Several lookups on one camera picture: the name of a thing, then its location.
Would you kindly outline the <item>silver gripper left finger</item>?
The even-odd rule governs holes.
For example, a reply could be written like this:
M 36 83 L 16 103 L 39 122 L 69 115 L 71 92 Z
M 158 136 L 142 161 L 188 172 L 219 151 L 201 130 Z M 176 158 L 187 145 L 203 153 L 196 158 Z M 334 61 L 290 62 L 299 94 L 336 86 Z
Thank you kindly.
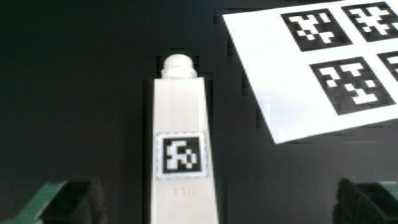
M 14 217 L 14 224 L 107 224 L 100 180 L 46 183 Z

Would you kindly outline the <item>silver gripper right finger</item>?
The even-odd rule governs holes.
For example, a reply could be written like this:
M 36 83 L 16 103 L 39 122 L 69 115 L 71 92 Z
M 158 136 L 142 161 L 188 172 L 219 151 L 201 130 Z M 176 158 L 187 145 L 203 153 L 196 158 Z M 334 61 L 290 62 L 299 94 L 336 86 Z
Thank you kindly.
M 338 185 L 332 224 L 398 224 L 398 181 Z

